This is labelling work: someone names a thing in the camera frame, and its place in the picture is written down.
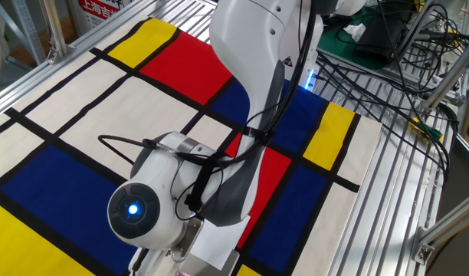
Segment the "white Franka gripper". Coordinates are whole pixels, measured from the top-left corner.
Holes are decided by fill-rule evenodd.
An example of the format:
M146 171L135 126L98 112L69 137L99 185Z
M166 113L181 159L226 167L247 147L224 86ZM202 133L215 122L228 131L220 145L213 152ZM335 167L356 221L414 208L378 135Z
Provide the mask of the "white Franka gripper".
M139 260L143 252L142 248L137 248L134 256L129 262L129 276L174 276L182 266L182 262L175 262L172 258L172 252L167 251L147 251L139 268L134 271L133 266Z

